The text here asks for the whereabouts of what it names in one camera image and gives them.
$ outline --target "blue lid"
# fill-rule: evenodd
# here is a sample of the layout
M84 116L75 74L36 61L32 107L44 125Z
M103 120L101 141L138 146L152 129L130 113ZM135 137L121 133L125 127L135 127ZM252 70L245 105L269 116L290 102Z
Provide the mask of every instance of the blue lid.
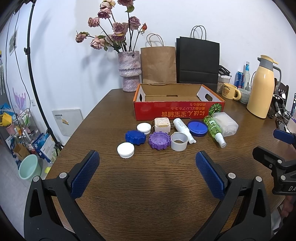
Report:
M146 141L146 135L140 131L128 131L126 133L126 142L131 144L144 144Z
M198 120L191 120L188 122L188 129L193 135L204 135L207 133L207 125Z

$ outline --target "metal bolt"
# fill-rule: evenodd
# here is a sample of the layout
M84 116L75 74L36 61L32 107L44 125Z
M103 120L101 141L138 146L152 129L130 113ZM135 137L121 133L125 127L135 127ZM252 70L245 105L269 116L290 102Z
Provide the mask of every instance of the metal bolt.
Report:
M257 181L257 182L262 182L262 178L259 177L259 176L257 176L257 177L256 177L256 181Z
M34 181L34 182L39 181L39 176L35 176L35 177L33 178L33 181Z
M60 178L65 178L66 176L67 176L67 173L65 173L65 172L62 172L62 173L59 175Z
M228 176L229 176L229 178L231 178L231 179L234 179L234 178L236 178L236 175L235 175L234 173L232 173L232 172L231 172L231 173L229 173L229 174L228 174Z

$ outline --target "marbled vase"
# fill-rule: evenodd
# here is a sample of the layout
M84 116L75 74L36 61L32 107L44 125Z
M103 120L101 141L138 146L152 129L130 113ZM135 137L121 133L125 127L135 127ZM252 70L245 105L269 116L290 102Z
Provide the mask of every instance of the marbled vase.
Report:
M140 52L119 52L118 61L119 75L123 77L123 91L136 91L142 74Z

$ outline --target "yellow mug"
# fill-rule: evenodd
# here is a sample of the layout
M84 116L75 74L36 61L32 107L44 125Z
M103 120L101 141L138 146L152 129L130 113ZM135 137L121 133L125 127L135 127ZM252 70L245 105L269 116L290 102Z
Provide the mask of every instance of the yellow mug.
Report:
M242 97L242 94L237 89L236 86L224 83L223 84L222 96L227 98L227 99L230 99L230 100L232 100L232 99L233 100L240 100L241 97Z

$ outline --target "black tripod pole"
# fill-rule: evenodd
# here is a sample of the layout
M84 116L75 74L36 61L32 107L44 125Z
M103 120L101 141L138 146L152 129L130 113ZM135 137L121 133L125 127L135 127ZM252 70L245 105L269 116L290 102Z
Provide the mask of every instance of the black tripod pole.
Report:
M32 84L34 96L35 96L38 108L40 110L41 116L42 116L42 118L44 120L44 123L45 123L45 125L47 127L47 133L51 135L53 141L55 142L55 149L56 149L56 153L58 155L57 150L59 149L61 151L63 145L56 139L52 129L50 128L50 126L48 124L48 121L47 121L47 119L45 117L45 114L43 112L40 100L38 98L38 94L37 94L37 91L36 91L36 86L35 86L34 78L33 78L32 63L31 63L31 50L30 50L30 31L31 31L31 22L32 22L32 16L33 16L33 10L34 10L34 7L35 7L36 0L27 1L26 3L29 3L29 2L32 2L32 8L31 8L31 13L30 13L30 18L29 18L27 48L24 48L24 51L25 51L25 53L26 53L26 55L28 57L29 74L30 74L30 79L31 79L31 84Z

